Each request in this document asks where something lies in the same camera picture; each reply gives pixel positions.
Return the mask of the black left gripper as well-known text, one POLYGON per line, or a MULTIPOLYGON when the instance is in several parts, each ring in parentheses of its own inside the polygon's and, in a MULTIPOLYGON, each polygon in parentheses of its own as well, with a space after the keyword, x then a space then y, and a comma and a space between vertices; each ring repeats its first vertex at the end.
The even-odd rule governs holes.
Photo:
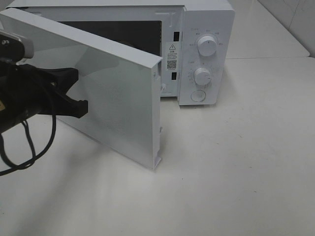
POLYGON ((66 95, 79 78, 75 68, 43 69, 29 64, 9 66, 9 119, 34 115, 81 118, 88 113, 87 100, 66 95))

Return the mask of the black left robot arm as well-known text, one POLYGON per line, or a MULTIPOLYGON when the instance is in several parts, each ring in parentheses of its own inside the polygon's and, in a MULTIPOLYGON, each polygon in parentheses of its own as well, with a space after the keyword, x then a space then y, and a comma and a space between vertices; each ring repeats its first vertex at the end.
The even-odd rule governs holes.
POLYGON ((74 68, 43 69, 29 64, 0 63, 0 131, 35 115, 81 118, 88 113, 87 100, 67 95, 78 81, 74 68))

